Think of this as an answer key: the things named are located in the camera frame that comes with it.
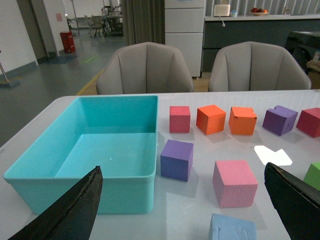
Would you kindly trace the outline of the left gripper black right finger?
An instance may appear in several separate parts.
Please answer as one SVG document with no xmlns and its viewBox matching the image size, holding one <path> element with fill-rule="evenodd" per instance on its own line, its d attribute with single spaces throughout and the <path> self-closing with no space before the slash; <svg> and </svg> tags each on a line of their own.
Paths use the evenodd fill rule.
<svg viewBox="0 0 320 240">
<path fill-rule="evenodd" d="M 292 240 L 320 238 L 320 191 L 269 162 L 264 185 Z"/>
</svg>

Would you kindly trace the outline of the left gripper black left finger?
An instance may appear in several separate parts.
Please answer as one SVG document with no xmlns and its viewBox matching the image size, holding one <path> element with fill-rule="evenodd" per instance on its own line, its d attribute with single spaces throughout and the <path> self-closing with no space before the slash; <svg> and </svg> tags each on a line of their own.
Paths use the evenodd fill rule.
<svg viewBox="0 0 320 240">
<path fill-rule="evenodd" d="M 11 240 L 88 240 L 98 212 L 103 174 L 96 166 Z"/>
</svg>

